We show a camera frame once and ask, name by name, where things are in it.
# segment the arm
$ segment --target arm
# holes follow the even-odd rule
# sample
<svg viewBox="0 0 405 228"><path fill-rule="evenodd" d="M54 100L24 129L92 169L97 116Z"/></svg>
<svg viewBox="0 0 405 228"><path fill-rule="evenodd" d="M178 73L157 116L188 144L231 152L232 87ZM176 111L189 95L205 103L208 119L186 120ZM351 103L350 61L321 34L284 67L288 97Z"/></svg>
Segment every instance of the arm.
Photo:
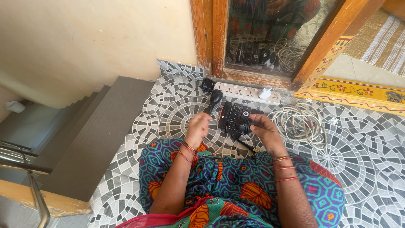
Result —
<svg viewBox="0 0 405 228"><path fill-rule="evenodd" d="M190 120L187 136L184 140L194 150L200 146L202 138L207 136L208 120L211 119L208 114L199 113ZM180 147L179 151L189 161L193 160L193 155L183 146ZM185 189L190 175L191 163L180 152L176 155L152 203L151 214L179 215L183 212Z"/></svg>
<svg viewBox="0 0 405 228"><path fill-rule="evenodd" d="M252 133L259 136L266 150L273 160L288 156L287 150L278 134L275 124L263 114L249 116L257 124L251 126ZM274 169L293 166L291 160L274 163ZM275 179L281 180L297 176L295 169L274 171ZM318 227L313 215L307 195L301 186L299 179L292 179L276 183L278 211L281 226L288 227Z"/></svg>

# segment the cable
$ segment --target cable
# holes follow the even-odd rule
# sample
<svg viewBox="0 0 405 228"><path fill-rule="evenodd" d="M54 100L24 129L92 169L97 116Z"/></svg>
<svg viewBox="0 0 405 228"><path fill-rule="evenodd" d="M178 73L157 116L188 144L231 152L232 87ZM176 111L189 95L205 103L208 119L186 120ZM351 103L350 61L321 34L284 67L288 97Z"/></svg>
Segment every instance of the cable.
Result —
<svg viewBox="0 0 405 228"><path fill-rule="evenodd" d="M306 142L303 146L311 144L318 150L326 149L327 135L322 118L316 109L309 103L285 105L268 114L274 114L271 121L276 124L281 137L290 142Z"/></svg>
<svg viewBox="0 0 405 228"><path fill-rule="evenodd" d="M280 40L285 39L284 44L280 44ZM274 45L274 52L277 54L280 62L280 67L287 73L293 73L298 66L302 56L304 55L307 47L305 46L290 46L287 45L288 40L286 38L279 39Z"/></svg>

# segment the hand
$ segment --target hand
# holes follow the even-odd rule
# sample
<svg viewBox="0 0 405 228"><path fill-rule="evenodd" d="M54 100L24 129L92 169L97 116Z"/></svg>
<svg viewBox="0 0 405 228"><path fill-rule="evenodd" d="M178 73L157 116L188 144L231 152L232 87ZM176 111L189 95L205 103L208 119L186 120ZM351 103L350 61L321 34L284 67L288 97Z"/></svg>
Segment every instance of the hand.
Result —
<svg viewBox="0 0 405 228"><path fill-rule="evenodd" d="M208 135L209 120L212 120L210 115L200 112L189 121L187 135L184 140L194 150L200 146L203 137Z"/></svg>
<svg viewBox="0 0 405 228"><path fill-rule="evenodd" d="M275 123L264 114L251 114L249 118L256 124L256 126L250 126L252 133L259 136L265 149L273 158L288 155Z"/></svg>
<svg viewBox="0 0 405 228"><path fill-rule="evenodd" d="M291 0L270 0L267 4L267 15L273 15L278 13L284 6L290 3Z"/></svg>

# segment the extension board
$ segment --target extension board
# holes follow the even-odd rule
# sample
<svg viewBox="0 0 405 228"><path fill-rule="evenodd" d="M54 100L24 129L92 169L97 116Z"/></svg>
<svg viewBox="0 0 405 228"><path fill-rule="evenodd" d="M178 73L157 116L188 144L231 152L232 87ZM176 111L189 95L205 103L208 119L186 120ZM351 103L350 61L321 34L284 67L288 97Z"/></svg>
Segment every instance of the extension board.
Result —
<svg viewBox="0 0 405 228"><path fill-rule="evenodd" d="M271 95L266 99L259 97L259 94L263 91L261 89L256 89L246 86L237 86L228 83L217 82L214 86L214 90L220 90L224 93L226 97L234 97L242 100L260 102L270 105L280 104L280 94L272 91Z"/></svg>

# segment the red bangle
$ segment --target red bangle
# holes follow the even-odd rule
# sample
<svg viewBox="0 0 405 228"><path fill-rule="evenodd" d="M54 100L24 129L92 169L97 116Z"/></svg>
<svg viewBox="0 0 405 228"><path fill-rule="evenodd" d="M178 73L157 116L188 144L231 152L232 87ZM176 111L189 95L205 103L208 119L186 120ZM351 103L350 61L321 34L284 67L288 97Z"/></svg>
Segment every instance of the red bangle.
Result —
<svg viewBox="0 0 405 228"><path fill-rule="evenodd" d="M283 158L283 159L280 159L280 160L275 160L272 163L270 163L270 165L272 165L273 163L278 162L278 161L285 161L285 160L290 160L290 159L292 159L292 157L286 157L286 158Z"/></svg>
<svg viewBox="0 0 405 228"><path fill-rule="evenodd" d="M188 162L192 163L190 160L188 160L188 159L181 153L180 150L179 150L179 153L184 157L184 159L186 159Z"/></svg>
<svg viewBox="0 0 405 228"><path fill-rule="evenodd" d="M188 150L191 154L196 155L197 151L194 150L189 144L187 144L184 140L181 142L186 150Z"/></svg>
<svg viewBox="0 0 405 228"><path fill-rule="evenodd" d="M298 177L294 176L294 177L290 177L290 178L286 178L286 179L277 180L276 183L280 182L280 181L288 181L288 180L292 180L292 179L298 179Z"/></svg>
<svg viewBox="0 0 405 228"><path fill-rule="evenodd" d="M275 169L275 170L273 170L273 171L277 171L277 170L285 170L285 169L292 169L292 168L294 168L294 169L295 169L295 167L294 167L294 166L288 166L288 167L278 168L278 169Z"/></svg>

